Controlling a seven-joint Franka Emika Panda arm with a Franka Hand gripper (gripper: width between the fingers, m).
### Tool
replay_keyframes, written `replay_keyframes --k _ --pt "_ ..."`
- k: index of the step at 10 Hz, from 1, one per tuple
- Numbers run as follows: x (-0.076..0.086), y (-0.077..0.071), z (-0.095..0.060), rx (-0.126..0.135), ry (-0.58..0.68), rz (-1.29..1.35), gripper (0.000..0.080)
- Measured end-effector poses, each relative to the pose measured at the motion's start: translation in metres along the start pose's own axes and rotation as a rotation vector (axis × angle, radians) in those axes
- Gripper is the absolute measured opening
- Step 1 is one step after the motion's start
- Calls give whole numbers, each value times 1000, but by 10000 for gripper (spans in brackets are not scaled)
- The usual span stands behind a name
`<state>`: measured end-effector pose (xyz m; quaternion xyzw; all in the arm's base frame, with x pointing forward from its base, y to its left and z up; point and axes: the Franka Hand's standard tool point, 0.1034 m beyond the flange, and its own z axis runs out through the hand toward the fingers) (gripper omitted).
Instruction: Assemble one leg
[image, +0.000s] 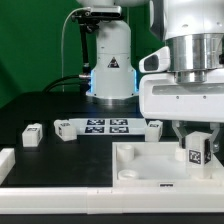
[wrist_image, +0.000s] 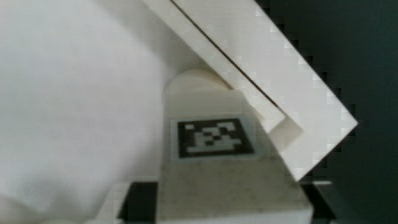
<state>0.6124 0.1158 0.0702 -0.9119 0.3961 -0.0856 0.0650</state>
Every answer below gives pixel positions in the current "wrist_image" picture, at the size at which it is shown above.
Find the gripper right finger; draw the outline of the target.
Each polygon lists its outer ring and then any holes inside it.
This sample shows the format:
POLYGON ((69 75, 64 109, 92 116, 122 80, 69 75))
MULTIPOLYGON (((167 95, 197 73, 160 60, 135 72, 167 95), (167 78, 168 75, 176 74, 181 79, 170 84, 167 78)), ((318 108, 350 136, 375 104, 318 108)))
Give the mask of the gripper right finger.
POLYGON ((339 224, 330 194, 332 182, 305 181, 300 186, 312 205, 311 224, 339 224))

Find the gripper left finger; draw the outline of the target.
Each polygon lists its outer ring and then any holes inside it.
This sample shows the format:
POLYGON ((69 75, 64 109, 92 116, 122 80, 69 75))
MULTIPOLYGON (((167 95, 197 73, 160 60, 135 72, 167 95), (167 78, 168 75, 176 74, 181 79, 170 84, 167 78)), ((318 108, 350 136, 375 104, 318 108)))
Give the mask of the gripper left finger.
POLYGON ((156 224, 156 191, 154 181, 113 185, 87 224, 156 224))

